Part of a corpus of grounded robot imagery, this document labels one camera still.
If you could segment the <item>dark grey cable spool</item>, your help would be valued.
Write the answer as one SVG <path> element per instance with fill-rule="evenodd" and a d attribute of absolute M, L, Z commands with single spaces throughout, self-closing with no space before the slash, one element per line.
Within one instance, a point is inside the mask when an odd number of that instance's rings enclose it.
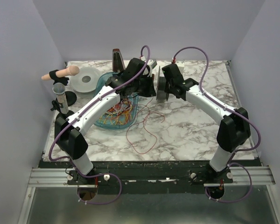
<path fill-rule="evenodd" d="M 166 79 L 161 76 L 161 67 L 158 69 L 157 75 L 157 88 L 156 88 L 156 100 L 158 102 L 168 101 L 169 94 L 165 92 L 166 88 Z"/>

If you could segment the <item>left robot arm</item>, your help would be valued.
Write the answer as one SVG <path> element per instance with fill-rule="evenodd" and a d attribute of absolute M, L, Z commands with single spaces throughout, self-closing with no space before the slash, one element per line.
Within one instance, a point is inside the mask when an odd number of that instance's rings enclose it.
<path fill-rule="evenodd" d="M 91 126 L 111 107 L 132 94 L 143 97 L 156 95 L 152 69 L 156 61 L 133 58 L 125 70 L 108 77 L 101 90 L 78 112 L 55 120 L 54 144 L 58 145 L 83 175 L 94 166 L 87 155 L 84 136 Z"/>

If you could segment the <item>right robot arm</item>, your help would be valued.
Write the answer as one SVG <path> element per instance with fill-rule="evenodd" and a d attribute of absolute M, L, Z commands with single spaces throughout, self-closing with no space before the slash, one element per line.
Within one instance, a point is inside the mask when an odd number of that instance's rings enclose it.
<path fill-rule="evenodd" d="M 175 63 L 164 66 L 162 72 L 166 79 L 165 92 L 181 98 L 208 114 L 218 125 L 218 148 L 210 160 L 210 167 L 215 172 L 223 171 L 234 151 L 251 136 L 248 112 L 243 107 L 238 109 L 224 105 L 214 96 L 206 97 L 200 85 L 192 78 L 184 79 Z"/>

